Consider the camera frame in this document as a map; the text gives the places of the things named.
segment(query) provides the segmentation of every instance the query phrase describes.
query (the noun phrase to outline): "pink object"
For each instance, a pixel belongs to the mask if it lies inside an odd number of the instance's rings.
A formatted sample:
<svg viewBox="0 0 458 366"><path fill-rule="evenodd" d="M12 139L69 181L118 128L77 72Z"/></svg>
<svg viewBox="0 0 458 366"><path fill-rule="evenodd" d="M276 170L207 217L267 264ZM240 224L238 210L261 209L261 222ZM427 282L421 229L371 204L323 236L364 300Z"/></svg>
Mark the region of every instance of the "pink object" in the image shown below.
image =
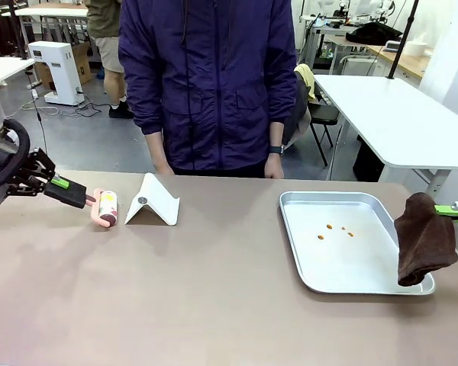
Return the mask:
<svg viewBox="0 0 458 366"><path fill-rule="evenodd" d="M110 218L113 216L112 215L100 216L100 201L101 201L102 192L104 191L106 190L103 188L96 188L93 191L93 197L95 201L90 201L87 198L86 204L87 206L90 206L92 208L92 211L90 212L90 217L92 218L94 223L97 223L98 225L103 226L103 227L111 227L116 224L117 217L114 217L114 220L106 220L105 218Z"/></svg>

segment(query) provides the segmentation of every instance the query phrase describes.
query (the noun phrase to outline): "jacket zipper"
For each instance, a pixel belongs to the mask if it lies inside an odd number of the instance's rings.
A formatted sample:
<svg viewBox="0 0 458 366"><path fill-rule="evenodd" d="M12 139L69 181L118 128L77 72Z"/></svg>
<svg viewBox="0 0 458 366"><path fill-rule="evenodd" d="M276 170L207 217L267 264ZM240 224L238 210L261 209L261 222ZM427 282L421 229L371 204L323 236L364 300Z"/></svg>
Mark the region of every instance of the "jacket zipper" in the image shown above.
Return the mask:
<svg viewBox="0 0 458 366"><path fill-rule="evenodd" d="M221 96L221 74L219 70L220 66L220 41L219 41L219 16L217 1L214 0L214 16L215 16L215 67L216 67L216 78L217 78L217 126L218 126L218 145L219 145L219 163L218 169L223 169L222 164L222 96Z"/></svg>

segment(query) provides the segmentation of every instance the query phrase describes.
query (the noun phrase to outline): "cardboard box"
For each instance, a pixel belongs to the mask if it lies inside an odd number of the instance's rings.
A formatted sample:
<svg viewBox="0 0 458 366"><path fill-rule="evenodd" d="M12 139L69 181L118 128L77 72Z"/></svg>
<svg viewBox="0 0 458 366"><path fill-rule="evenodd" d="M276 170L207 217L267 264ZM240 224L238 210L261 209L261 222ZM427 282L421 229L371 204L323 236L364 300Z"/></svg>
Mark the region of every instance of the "cardboard box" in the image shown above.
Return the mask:
<svg viewBox="0 0 458 366"><path fill-rule="evenodd" d="M92 80L92 73L90 72L89 57L86 54L89 50L90 43L84 42L75 45L73 49L73 59L76 64L76 71L78 72L79 82L83 85ZM51 90L56 90L53 82L53 76L46 63L35 64L37 74L42 80L44 87Z"/></svg>

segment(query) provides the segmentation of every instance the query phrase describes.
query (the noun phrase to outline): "metal tray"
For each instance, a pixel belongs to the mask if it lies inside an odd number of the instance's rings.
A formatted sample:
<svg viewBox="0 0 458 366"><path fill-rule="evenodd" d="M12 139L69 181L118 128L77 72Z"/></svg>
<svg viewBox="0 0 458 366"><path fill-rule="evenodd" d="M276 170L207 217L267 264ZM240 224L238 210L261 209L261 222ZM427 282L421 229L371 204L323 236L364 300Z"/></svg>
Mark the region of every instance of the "metal tray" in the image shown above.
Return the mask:
<svg viewBox="0 0 458 366"><path fill-rule="evenodd" d="M286 192L280 196L280 208L298 273L313 291L385 295L434 292L430 274L412 287L397 284L397 232L387 210L372 195Z"/></svg>

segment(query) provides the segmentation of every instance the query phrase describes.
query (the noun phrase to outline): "wristwatch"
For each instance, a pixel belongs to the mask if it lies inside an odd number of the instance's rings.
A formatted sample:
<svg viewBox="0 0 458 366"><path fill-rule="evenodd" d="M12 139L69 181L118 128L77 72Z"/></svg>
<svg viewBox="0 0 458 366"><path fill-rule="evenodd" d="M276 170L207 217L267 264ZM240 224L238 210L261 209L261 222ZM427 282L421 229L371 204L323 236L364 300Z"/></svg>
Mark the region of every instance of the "wristwatch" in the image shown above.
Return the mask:
<svg viewBox="0 0 458 366"><path fill-rule="evenodd" d="M280 156L283 156L283 146L270 146L269 147L269 153L270 154L278 154Z"/></svg>

